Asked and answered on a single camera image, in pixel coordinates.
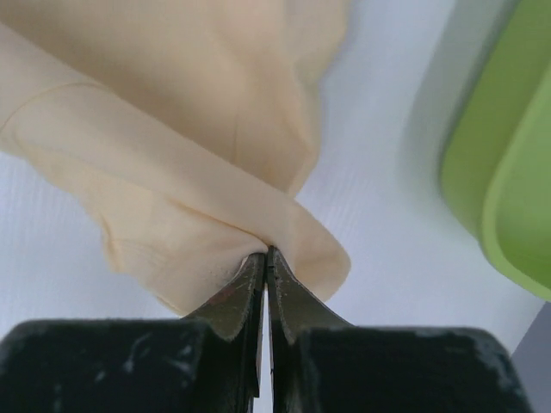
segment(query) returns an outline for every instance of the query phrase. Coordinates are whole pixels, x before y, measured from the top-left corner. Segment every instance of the white surface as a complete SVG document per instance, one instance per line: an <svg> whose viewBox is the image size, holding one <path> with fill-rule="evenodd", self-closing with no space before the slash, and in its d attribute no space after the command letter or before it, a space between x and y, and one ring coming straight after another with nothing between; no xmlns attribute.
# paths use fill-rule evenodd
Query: white surface
<svg viewBox="0 0 551 413"><path fill-rule="evenodd" d="M323 90L322 156L299 199L350 253L352 272L329 304L355 324L475 326L513 350L542 306L486 262L437 187L451 122L510 3L354 4ZM0 270L0 335L32 317L170 315L108 272L99 231L68 195L7 156ZM258 411L269 411L266 352L263 365Z"/></svg>

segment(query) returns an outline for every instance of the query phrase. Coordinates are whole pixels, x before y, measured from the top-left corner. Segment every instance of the yellow fabric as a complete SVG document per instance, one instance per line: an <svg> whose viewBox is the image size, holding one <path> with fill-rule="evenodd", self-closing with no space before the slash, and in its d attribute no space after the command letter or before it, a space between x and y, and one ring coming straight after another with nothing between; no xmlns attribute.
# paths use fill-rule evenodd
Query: yellow fabric
<svg viewBox="0 0 551 413"><path fill-rule="evenodd" d="M318 155L317 82L346 11L3 0L0 146L74 194L114 269L180 313L271 243L326 299L349 260L292 196Z"/></svg>

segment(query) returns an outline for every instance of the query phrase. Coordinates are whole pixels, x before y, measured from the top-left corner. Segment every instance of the cloth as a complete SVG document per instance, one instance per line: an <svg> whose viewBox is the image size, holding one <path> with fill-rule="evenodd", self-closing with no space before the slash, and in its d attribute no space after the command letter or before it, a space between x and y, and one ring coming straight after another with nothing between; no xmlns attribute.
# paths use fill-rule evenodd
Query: cloth
<svg viewBox="0 0 551 413"><path fill-rule="evenodd" d="M347 6L3 0L0 147L75 195L113 269L180 314L269 244L327 299L349 259L293 197Z"/></svg>

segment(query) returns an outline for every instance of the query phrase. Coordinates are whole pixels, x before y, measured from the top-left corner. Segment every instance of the green container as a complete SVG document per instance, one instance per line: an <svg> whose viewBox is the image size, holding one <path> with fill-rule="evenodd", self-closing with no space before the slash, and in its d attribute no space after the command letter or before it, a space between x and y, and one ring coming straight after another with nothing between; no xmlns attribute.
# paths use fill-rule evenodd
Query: green container
<svg viewBox="0 0 551 413"><path fill-rule="evenodd" d="M502 274L551 300L551 0L523 0L450 140L449 208Z"/></svg>

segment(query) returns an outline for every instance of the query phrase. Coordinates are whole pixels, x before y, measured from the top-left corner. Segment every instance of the cloth fold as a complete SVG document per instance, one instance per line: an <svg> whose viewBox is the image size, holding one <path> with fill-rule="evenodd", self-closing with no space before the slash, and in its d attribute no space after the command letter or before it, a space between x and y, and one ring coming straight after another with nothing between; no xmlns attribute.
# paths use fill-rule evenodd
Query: cloth fold
<svg viewBox="0 0 551 413"><path fill-rule="evenodd" d="M75 195L113 269L180 314L268 244L327 299L349 259L292 197L346 6L3 0L0 148Z"/></svg>

